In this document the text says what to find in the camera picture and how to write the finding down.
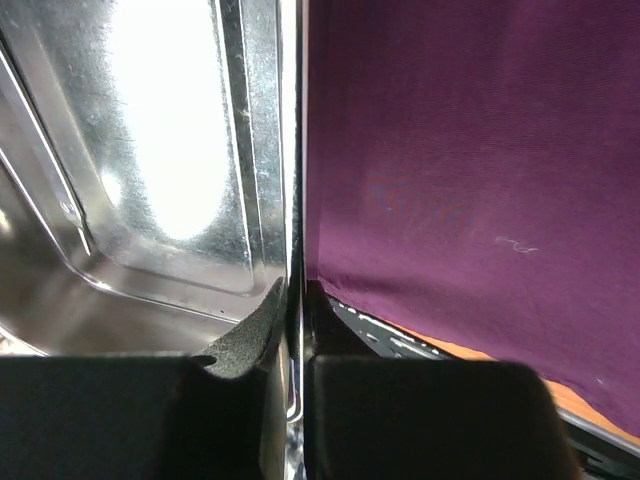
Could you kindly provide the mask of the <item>purple surgical wrap cloth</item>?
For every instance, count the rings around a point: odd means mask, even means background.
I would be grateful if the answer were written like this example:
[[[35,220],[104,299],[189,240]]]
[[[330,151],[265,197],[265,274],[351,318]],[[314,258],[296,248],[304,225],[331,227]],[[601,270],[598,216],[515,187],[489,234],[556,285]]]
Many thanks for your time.
[[[314,1],[307,268],[639,432],[639,5]]]

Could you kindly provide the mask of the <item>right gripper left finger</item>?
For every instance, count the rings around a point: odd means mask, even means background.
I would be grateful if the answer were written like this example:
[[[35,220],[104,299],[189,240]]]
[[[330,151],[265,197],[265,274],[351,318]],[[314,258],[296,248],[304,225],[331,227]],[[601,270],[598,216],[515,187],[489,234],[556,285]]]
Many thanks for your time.
[[[5,479],[280,479],[285,284],[195,355],[7,356]]]

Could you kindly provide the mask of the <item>steel scalpel handle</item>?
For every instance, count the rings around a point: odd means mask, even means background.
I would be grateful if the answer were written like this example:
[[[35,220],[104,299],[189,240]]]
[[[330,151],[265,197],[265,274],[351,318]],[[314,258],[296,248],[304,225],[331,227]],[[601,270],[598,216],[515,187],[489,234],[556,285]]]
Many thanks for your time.
[[[77,230],[83,248],[90,256],[88,227],[80,203],[4,45],[1,45],[1,91],[31,143],[59,208]]]

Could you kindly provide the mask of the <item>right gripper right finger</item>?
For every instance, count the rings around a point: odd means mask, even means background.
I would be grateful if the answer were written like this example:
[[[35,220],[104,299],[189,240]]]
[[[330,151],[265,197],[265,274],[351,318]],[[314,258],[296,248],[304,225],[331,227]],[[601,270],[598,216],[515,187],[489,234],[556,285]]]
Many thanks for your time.
[[[553,399],[510,362],[384,358],[316,281],[304,313],[304,450],[311,479],[576,479]]]

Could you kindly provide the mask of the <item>steel instrument tray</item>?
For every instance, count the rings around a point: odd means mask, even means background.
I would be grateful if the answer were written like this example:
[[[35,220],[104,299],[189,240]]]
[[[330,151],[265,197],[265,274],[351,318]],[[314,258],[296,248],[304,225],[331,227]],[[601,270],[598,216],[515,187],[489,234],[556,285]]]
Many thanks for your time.
[[[303,1],[5,1],[91,255],[1,91],[1,349],[195,353],[288,287]]]

